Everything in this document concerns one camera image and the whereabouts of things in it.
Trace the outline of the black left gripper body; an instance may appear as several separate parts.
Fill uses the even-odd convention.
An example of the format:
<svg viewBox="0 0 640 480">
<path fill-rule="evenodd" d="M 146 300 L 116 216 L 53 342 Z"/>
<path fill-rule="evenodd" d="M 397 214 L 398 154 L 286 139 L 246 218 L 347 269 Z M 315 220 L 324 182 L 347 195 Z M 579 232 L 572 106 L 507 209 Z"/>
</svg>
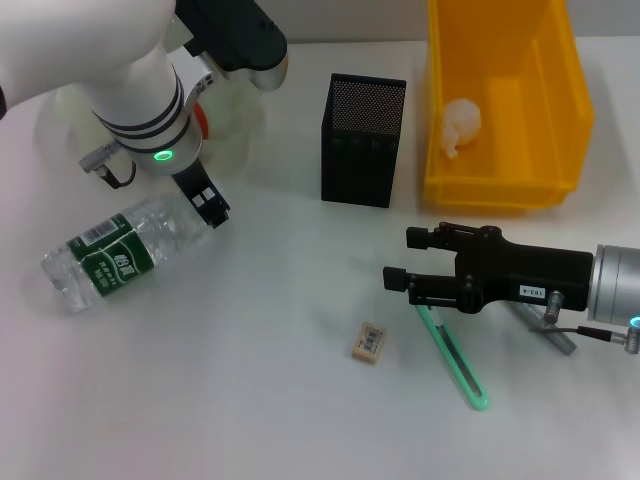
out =
<svg viewBox="0 0 640 480">
<path fill-rule="evenodd" d="M 220 205 L 216 187 L 199 159 L 172 178 L 194 208 Z"/>
</svg>

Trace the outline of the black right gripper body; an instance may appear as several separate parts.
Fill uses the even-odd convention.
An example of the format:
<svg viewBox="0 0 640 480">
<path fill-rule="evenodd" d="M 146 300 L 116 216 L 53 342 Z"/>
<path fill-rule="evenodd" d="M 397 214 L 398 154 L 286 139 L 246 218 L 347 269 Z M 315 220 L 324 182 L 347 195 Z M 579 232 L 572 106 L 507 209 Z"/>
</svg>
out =
<svg viewBox="0 0 640 480">
<path fill-rule="evenodd" d="M 587 307 L 594 255 L 512 243 L 495 226 L 454 225 L 456 307 L 475 314 L 495 301 L 547 305 L 557 291 L 562 307 Z"/>
</svg>

